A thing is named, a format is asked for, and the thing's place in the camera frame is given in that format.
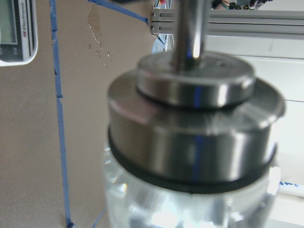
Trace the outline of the white digital kitchen scale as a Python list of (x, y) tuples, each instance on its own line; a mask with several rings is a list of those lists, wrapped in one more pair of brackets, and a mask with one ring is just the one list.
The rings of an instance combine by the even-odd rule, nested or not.
[(36, 2), (2, 0), (0, 2), (0, 66), (30, 63), (38, 51)]

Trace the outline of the glass sauce bottle metal spout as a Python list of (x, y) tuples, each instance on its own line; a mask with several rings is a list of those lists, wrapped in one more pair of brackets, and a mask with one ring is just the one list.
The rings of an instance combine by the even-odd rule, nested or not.
[(247, 62), (205, 50), (209, 0), (176, 4), (171, 52), (108, 89), (112, 228), (263, 228), (280, 182), (282, 95)]

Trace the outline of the aluminium frame post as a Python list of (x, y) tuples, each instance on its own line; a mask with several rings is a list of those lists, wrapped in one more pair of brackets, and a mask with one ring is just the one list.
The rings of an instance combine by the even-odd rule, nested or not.
[(174, 34), (177, 25), (203, 29), (211, 36), (303, 39), (304, 13), (280, 10), (206, 10), (153, 8), (151, 33)]

